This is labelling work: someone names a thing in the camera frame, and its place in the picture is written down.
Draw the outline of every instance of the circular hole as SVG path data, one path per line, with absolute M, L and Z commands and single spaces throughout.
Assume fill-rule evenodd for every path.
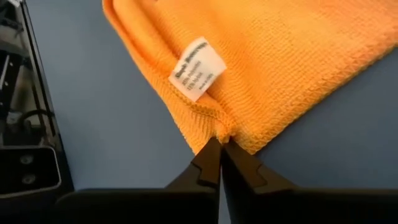
M 33 162 L 33 156 L 32 155 L 23 155 L 23 156 L 21 156 L 21 158 L 19 158 L 19 161 L 21 162 L 21 164 L 29 165 Z
M 36 175 L 34 174 L 26 174 L 22 177 L 23 184 L 33 184 L 36 180 Z

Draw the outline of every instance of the care label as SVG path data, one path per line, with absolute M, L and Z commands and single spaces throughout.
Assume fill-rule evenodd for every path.
M 199 37 L 184 50 L 169 80 L 196 102 L 225 69 L 223 59 L 204 37 Z

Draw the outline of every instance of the microfiber towel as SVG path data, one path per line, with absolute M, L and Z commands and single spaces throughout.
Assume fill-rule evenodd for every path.
M 103 8 L 195 154 L 213 136 L 254 154 L 398 43 L 397 0 L 103 0 Z M 199 37 L 226 69 L 192 101 L 168 77 Z

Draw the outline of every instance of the black machine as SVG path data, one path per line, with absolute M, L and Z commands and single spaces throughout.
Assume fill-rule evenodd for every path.
M 0 0 L 0 19 L 30 48 L 0 44 L 0 223 L 218 223 L 221 180 L 232 223 L 398 222 L 396 189 L 301 188 L 235 142 L 216 139 L 162 189 L 75 192 L 26 6 Z M 11 106 L 22 67 L 35 74 L 29 111 Z

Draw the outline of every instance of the blue table surface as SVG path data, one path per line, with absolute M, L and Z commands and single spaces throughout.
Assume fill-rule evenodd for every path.
M 163 187 L 193 153 L 101 1 L 27 1 L 76 189 Z M 398 188 L 398 50 L 257 156 L 298 185 Z M 220 223 L 228 223 L 221 196 Z

